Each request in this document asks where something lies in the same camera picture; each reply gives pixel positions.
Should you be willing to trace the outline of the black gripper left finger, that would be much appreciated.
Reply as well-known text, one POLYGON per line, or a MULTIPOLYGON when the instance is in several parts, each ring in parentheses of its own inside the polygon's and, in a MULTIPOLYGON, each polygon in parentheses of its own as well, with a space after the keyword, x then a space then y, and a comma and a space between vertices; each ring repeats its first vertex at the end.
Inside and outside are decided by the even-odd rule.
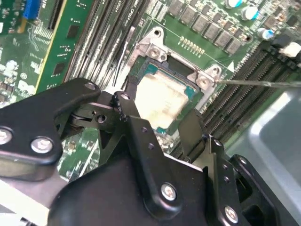
POLYGON ((0 179, 12 189, 36 199, 33 186, 49 181, 62 156, 61 139, 74 134, 70 117, 90 105, 110 133, 106 152, 127 152, 137 176, 141 205, 155 218, 173 218, 182 209, 182 195, 151 129, 140 117, 130 95, 116 92, 104 105, 96 102, 100 89, 86 79, 66 82, 1 109, 0 179))

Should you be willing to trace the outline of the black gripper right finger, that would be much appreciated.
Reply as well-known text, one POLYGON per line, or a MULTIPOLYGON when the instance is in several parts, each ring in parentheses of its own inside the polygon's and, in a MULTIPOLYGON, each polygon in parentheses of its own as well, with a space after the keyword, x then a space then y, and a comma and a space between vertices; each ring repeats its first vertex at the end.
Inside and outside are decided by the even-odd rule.
POLYGON ((284 226, 286 209, 252 164, 228 157, 224 145, 209 135, 198 110, 180 122, 184 153, 206 177, 206 219, 213 226, 284 226))

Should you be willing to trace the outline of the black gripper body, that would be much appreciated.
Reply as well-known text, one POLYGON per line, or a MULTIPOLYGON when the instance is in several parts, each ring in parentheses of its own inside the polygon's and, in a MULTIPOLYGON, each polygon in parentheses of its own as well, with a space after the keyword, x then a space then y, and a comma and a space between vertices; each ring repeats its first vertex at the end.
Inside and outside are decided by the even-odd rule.
POLYGON ((145 208, 134 168, 122 155, 69 183, 51 205, 50 226, 218 226, 209 204, 206 176, 190 164, 166 156, 183 194, 182 211, 171 220, 155 219, 145 208))

